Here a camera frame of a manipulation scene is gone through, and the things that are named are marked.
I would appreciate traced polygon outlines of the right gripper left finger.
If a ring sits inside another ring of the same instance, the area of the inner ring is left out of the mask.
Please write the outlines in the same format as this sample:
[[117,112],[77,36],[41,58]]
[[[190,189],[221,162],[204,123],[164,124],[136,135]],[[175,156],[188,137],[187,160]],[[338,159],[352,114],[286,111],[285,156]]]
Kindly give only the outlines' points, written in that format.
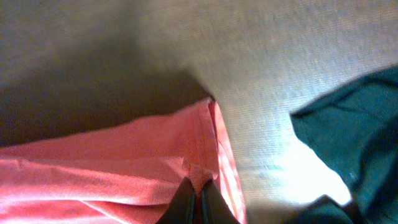
[[169,207],[156,224],[193,224],[196,194],[189,178],[185,177],[174,194]]

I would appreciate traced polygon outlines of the red soccer t-shirt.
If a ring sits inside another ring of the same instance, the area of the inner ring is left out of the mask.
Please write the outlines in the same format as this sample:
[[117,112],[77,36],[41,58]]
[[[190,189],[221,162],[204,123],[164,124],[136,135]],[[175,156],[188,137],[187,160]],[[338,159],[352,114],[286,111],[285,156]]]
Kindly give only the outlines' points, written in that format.
[[1,149],[2,223],[155,223],[183,178],[214,180],[246,223],[236,163],[217,102]]

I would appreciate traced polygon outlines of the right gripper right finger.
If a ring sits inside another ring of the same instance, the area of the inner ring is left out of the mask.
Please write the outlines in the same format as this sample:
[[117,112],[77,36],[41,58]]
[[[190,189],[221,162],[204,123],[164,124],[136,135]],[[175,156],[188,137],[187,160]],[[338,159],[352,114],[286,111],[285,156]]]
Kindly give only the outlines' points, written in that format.
[[239,224],[213,180],[203,186],[200,198],[204,224]]

